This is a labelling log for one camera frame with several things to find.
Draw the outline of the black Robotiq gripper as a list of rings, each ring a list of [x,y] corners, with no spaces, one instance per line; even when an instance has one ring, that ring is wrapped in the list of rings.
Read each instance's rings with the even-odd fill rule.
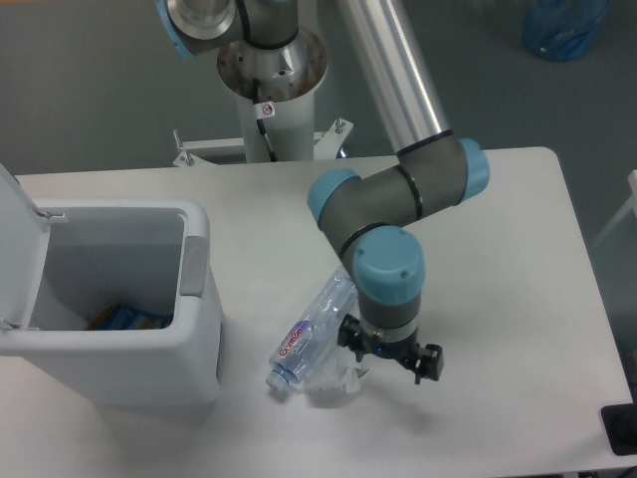
[[[356,361],[366,355],[393,359],[414,374],[414,383],[438,381],[444,367],[443,349],[417,343],[418,324],[412,320],[398,328],[381,328],[366,319],[346,314],[338,328],[337,344],[354,353]]]

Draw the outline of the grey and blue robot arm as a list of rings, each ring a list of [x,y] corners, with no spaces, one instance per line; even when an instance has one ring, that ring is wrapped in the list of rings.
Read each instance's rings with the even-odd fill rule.
[[[360,317],[345,317],[341,347],[358,358],[397,361],[417,380],[439,378],[442,350],[417,341],[425,279],[409,224],[481,193],[490,167],[479,145],[445,119],[398,1],[342,1],[339,9],[397,157],[368,177],[333,169],[311,186],[308,206],[357,292]],[[315,90],[326,73],[321,40],[299,22],[295,1],[159,1],[174,50],[216,50],[237,99],[250,162],[314,156]]]

